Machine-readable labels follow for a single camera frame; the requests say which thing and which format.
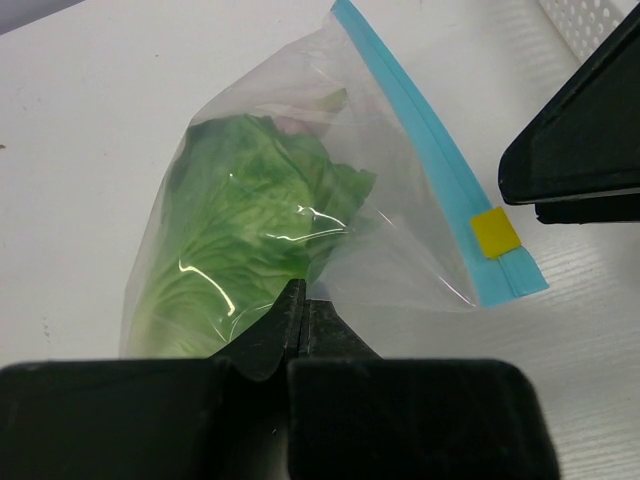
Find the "yellow zip slider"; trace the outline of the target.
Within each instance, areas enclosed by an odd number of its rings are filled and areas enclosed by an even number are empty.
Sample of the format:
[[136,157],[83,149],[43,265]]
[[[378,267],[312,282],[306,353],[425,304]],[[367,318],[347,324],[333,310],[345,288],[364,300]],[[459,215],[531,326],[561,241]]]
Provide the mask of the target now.
[[495,260],[522,246],[518,234],[501,207],[474,216],[470,224],[482,253],[488,259]]

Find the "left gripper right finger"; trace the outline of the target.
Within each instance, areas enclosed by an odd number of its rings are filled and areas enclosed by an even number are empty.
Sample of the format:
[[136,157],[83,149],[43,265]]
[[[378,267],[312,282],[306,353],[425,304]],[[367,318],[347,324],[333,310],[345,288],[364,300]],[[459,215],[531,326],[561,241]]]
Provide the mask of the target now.
[[536,391],[495,359],[378,357],[332,304],[304,305],[287,368],[294,479],[556,479]]

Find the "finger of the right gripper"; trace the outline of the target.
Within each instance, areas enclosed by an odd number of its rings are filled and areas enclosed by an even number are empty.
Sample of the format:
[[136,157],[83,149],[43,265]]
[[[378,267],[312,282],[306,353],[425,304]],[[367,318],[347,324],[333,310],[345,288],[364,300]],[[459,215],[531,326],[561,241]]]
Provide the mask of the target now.
[[633,9],[505,150],[510,205],[639,191],[639,11]]
[[639,188],[571,191],[535,187],[534,205],[543,224],[621,223],[639,221]]

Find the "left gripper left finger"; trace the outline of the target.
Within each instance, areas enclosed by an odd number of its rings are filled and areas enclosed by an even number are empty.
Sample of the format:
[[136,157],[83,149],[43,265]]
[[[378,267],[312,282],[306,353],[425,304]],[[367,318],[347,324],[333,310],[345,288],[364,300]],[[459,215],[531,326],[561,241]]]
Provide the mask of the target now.
[[306,285],[201,359],[23,362],[1,371],[5,479],[284,479],[285,363]]

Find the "clear zip top bag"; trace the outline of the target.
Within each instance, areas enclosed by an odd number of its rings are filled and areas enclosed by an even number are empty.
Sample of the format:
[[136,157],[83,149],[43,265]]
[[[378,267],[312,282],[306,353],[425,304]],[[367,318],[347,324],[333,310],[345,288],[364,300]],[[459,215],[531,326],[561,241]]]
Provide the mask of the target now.
[[215,354],[293,279],[311,299],[438,312],[548,286],[349,1],[188,124],[128,280],[120,352]]

